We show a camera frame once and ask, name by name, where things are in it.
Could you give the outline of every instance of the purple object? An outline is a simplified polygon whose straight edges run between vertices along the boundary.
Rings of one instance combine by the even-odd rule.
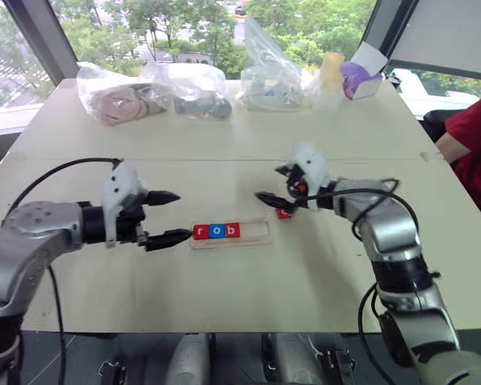
[[[340,68],[340,73],[344,78],[344,93],[348,99],[353,100],[354,93],[356,92],[360,83],[366,80],[380,78],[381,74],[377,73],[374,76],[370,76],[367,70],[359,64],[353,62],[345,62]]]

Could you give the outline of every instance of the table surface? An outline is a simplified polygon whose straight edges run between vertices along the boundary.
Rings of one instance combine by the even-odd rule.
[[[232,95],[238,82],[228,82]],[[305,140],[328,159],[417,159],[439,154],[390,83],[339,111],[268,113],[234,105],[232,118],[190,120],[168,112],[115,127],[86,114],[65,80],[11,151],[27,158],[124,156],[156,160],[287,160]]]
[[[257,122],[257,119],[236,112],[231,122],[234,128],[221,126],[228,136],[229,150],[221,147],[209,152],[218,146],[215,135],[219,131],[203,122],[180,117],[169,119],[168,115],[164,121],[178,121],[172,126],[177,132],[148,124],[158,122],[157,116],[141,120],[138,125],[101,128],[70,101],[75,97],[70,83],[65,82],[49,98],[0,164],[0,220],[7,205],[48,169],[80,156],[124,156],[148,188],[167,189],[182,196],[181,201],[148,210],[145,227],[152,233],[188,228],[193,223],[265,217],[269,220],[273,243],[193,250],[185,242],[154,253],[145,253],[136,245],[114,249],[89,245],[79,252],[63,255],[54,262],[54,268],[67,330],[356,331],[358,303],[373,283],[374,274],[362,244],[350,233],[350,223],[332,213],[306,210],[299,211],[292,220],[279,221],[273,210],[253,197],[253,192],[260,190],[283,192],[285,181],[273,170],[281,164],[278,160],[287,159],[296,139],[320,144],[322,147],[316,147],[318,151],[334,151],[338,156],[345,146],[345,158],[329,156],[333,177],[393,176],[402,180],[398,193],[418,214],[425,259],[431,271],[443,274],[438,284],[456,327],[481,328],[481,214],[449,165],[430,149],[418,124],[407,123],[411,117],[408,111],[402,111],[402,119],[398,116],[380,119],[402,120],[401,126],[392,127],[377,125],[367,114],[366,130],[344,127],[344,132],[351,135],[346,134],[347,139],[337,143],[334,140],[341,138],[340,132],[331,134],[332,127],[322,131],[310,129],[309,136],[300,137],[306,128],[291,128],[288,122],[279,122],[282,118],[277,114],[258,113],[260,119],[273,123],[259,125],[257,131],[252,126],[243,126],[247,120]],[[352,103],[354,107],[347,103],[343,108],[361,114],[363,108],[358,110],[358,102],[365,106],[379,104],[382,109],[374,114],[385,116],[395,110],[389,108],[385,112],[384,102],[388,100],[390,106],[399,108],[402,102],[398,99],[384,85],[375,100],[360,100]],[[350,119],[344,117],[349,115],[346,111],[338,114],[342,115],[337,116],[338,120]],[[296,119],[294,114],[282,115]],[[316,117],[309,112],[309,119]],[[278,124],[282,124],[278,130],[282,132],[278,139],[281,148],[263,140],[270,128],[277,130]],[[405,132],[401,139],[399,128]],[[162,133],[158,136],[155,130],[159,129]],[[184,133],[194,135],[195,129],[204,139],[189,147],[190,139]],[[379,158],[375,152],[371,153],[370,144],[359,148],[365,151],[362,154],[349,151],[364,138],[372,140],[371,144],[379,144],[380,149],[383,139],[388,140],[385,148],[389,151]],[[392,155],[393,138],[406,156]],[[408,139],[408,146],[400,144]],[[154,141],[157,151],[147,152],[150,141]],[[109,172],[110,167],[105,164],[69,168],[39,185],[27,200],[91,200],[97,205]],[[23,327],[57,330],[55,304],[46,274]],[[366,313],[366,329],[379,330],[370,312]]]

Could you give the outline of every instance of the red shirt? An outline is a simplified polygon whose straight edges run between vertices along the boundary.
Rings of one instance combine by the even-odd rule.
[[[481,100],[446,120],[446,130],[471,150],[459,159],[455,172],[481,210]]]

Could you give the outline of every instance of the window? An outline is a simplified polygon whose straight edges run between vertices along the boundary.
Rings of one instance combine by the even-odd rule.
[[[401,80],[399,93],[418,119],[432,110],[464,109],[481,98],[479,79],[393,67],[386,73]]]
[[[50,0],[81,61],[137,75],[147,61],[209,63],[239,79],[251,14],[296,63],[350,58],[376,0]]]
[[[0,2],[0,134],[24,128],[54,89]]]

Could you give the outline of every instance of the blue letter block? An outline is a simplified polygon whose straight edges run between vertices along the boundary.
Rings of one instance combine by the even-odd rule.
[[[208,227],[208,236],[211,239],[224,238],[224,225],[222,223],[212,223]]]

